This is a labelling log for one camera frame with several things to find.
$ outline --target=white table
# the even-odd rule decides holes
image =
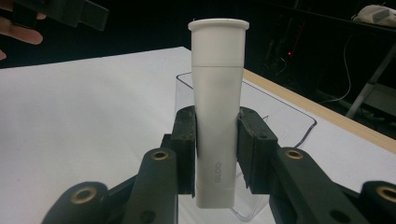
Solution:
[[[0,70],[0,222],[38,224],[75,184],[113,188],[136,175],[172,131],[176,76],[190,70],[183,48]],[[318,125],[301,149],[333,181],[396,183],[395,154],[305,112]],[[274,222],[269,207],[251,223],[264,220]],[[240,222],[180,196],[179,223]]]

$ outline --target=white cylindrical tube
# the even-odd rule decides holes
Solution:
[[[248,22],[233,19],[189,24],[198,129],[196,203],[201,208],[233,207],[247,28]]]

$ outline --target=finger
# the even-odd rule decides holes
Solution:
[[[7,11],[12,11],[12,1],[13,0],[0,0],[0,8],[5,9]],[[44,20],[46,19],[46,15],[43,13],[38,12],[37,13],[37,19],[38,20]]]
[[[43,36],[36,30],[26,29],[12,24],[11,21],[0,17],[0,35],[8,35],[20,41],[37,45],[43,41]]]
[[[46,19],[47,15],[44,15],[43,13],[37,13],[37,19],[38,20],[44,20]]]
[[[12,10],[12,0],[0,0],[0,8],[11,11]]]
[[[0,61],[5,59],[6,57],[7,55],[2,50],[0,50]]]

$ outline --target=transparent plastic box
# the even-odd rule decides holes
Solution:
[[[177,76],[176,112],[193,105],[191,73]],[[278,138],[281,147],[299,147],[317,122],[304,112],[276,99],[254,84],[243,81],[241,106],[255,110]],[[230,211],[242,222],[251,221],[265,206],[268,195],[253,195],[246,188],[242,172],[237,166],[235,183],[235,205]]]

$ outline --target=wire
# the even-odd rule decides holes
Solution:
[[[283,73],[283,71],[285,71],[286,67],[288,66],[288,64],[282,57],[280,57],[280,60],[282,60],[283,62],[283,68],[275,74],[276,77],[279,76],[279,74]]]
[[[347,68],[346,51],[347,51],[347,44],[349,43],[349,40],[350,40],[351,37],[352,37],[352,35],[349,36],[349,38],[348,38],[347,41],[346,41],[346,44],[344,45],[344,65],[345,65],[345,67],[346,67],[346,77],[347,77],[347,82],[348,82],[347,91],[346,91],[346,93],[345,93],[342,97],[340,97],[340,98],[333,99],[333,100],[322,101],[322,102],[319,102],[319,104],[324,104],[324,103],[329,103],[329,102],[340,101],[340,100],[346,98],[346,96],[347,96],[347,95],[349,94],[349,92],[350,92],[350,89],[351,89],[351,87],[352,87],[352,83],[350,82],[349,69]]]

